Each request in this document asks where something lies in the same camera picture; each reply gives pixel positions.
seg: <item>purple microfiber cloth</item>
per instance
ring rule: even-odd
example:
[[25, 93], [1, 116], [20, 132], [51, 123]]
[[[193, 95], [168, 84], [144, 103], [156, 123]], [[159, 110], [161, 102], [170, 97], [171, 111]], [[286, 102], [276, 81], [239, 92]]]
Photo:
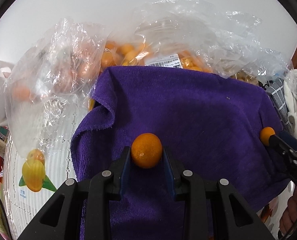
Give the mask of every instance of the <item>purple microfiber cloth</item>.
[[[282, 130], [260, 87], [191, 70], [118, 66], [102, 73], [93, 99], [71, 144], [79, 181], [150, 132], [203, 179], [228, 179], [255, 211], [289, 182], [282, 158], [259, 139], [263, 127]], [[161, 162], [147, 170], [132, 164], [124, 197], [110, 203], [112, 239], [180, 240], [183, 206], [168, 194]]]

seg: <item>mandarin orange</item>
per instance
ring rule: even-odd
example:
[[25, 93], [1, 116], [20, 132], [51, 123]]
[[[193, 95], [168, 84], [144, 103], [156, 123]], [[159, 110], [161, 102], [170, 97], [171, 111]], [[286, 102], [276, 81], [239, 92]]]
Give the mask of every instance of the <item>mandarin orange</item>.
[[126, 56], [126, 54], [128, 54], [132, 50], [135, 50], [134, 46], [132, 44], [126, 43], [118, 47], [116, 52], [122, 54], [123, 56]]
[[101, 68], [105, 69], [109, 66], [115, 65], [113, 55], [109, 51], [104, 51], [101, 58]]
[[163, 147], [160, 139], [152, 133], [139, 135], [132, 143], [131, 156], [134, 163], [143, 168], [153, 168], [162, 157]]
[[12, 90], [12, 96], [18, 101], [30, 101], [31, 90], [23, 84], [17, 84]]
[[275, 131], [271, 127], [264, 127], [260, 132], [260, 140], [265, 146], [269, 146], [269, 139], [274, 135]]

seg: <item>orange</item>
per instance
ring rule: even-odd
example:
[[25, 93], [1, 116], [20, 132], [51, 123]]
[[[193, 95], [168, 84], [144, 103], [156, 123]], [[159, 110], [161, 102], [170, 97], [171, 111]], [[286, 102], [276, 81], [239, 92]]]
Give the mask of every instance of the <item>orange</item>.
[[181, 59], [181, 64], [184, 69], [191, 69], [194, 67], [194, 64], [192, 62], [192, 59], [190, 57], [184, 57]]
[[152, 133], [139, 135], [131, 147], [134, 163], [143, 168], [153, 168], [162, 158], [163, 147], [160, 139]]
[[74, 74], [71, 68], [66, 66], [58, 66], [54, 75], [57, 77], [56, 83], [54, 84], [55, 93], [69, 93], [73, 88]]
[[116, 47], [116, 43], [114, 41], [107, 41], [105, 44], [105, 48], [108, 50], [113, 50]]
[[95, 105], [95, 100], [94, 99], [90, 99], [89, 100], [89, 111], [92, 111]]
[[29, 101], [30, 95], [31, 90], [26, 85], [18, 84], [12, 90], [13, 98], [18, 101]]
[[180, 59], [184, 57], [191, 57], [191, 53], [188, 50], [183, 50], [182, 52], [178, 53]]
[[27, 160], [38, 160], [45, 166], [45, 157], [44, 154], [39, 149], [31, 150], [27, 157]]
[[138, 55], [138, 51], [132, 50], [132, 51], [130, 51], [129, 53], [127, 53], [125, 55], [124, 60], [127, 60], [128, 62], [131, 62], [133, 59], [136, 58], [137, 55]]
[[109, 51], [104, 51], [101, 58], [101, 68], [105, 69], [109, 66], [115, 65], [113, 55]]
[[127, 60], [123, 60], [123, 62], [121, 63], [121, 66], [129, 66], [130, 62]]
[[205, 64], [203, 63], [203, 61], [198, 57], [198, 56], [192, 56], [192, 62], [194, 65], [200, 67], [200, 68], [204, 68]]
[[93, 80], [98, 68], [94, 63], [87, 61], [82, 62], [77, 68], [77, 75], [82, 82], [89, 82]]
[[213, 73], [213, 72], [212, 72], [212, 69], [209, 68], [209, 67], [205, 67], [205, 68], [203, 68], [202, 71], [205, 72], [205, 73]]
[[188, 68], [189, 70], [196, 70], [196, 71], [200, 71], [200, 72], [203, 72], [203, 70], [197, 66], [192, 66], [190, 68]]
[[127, 53], [131, 52], [132, 50], [135, 50], [134, 46], [132, 44], [126, 43], [117, 49], [117, 53], [126, 55]]
[[274, 135], [275, 131], [271, 127], [265, 127], [260, 132], [260, 140], [265, 146], [269, 146], [269, 138]]

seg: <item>screw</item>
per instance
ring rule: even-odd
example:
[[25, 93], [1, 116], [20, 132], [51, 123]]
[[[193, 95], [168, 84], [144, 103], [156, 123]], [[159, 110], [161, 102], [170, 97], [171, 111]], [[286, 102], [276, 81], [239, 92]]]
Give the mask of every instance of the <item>screw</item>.
[[111, 174], [112, 174], [111, 171], [103, 171], [102, 172], [103, 177], [109, 177], [109, 176], [111, 176]]
[[190, 171], [190, 170], [185, 170], [185, 171], [183, 171], [183, 175], [184, 175], [184, 176], [187, 176], [187, 177], [190, 177], [190, 176], [193, 175], [193, 172]]
[[223, 185], [223, 186], [227, 186], [229, 184], [229, 181], [227, 179], [220, 179], [220, 183]]
[[67, 179], [67, 180], [65, 181], [65, 184], [68, 185], [68, 186], [73, 185], [73, 184], [74, 184], [74, 179]]

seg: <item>yellow mango graphic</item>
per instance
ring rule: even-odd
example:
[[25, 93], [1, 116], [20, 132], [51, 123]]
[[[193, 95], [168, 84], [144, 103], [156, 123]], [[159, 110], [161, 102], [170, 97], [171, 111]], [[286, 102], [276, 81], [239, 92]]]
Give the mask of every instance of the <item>yellow mango graphic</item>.
[[39, 160], [27, 160], [22, 167], [23, 180], [26, 186], [33, 192], [42, 189], [45, 178], [45, 167]]
[[31, 150], [27, 157], [27, 160], [39, 160], [45, 166], [45, 158], [44, 154], [39, 149]]

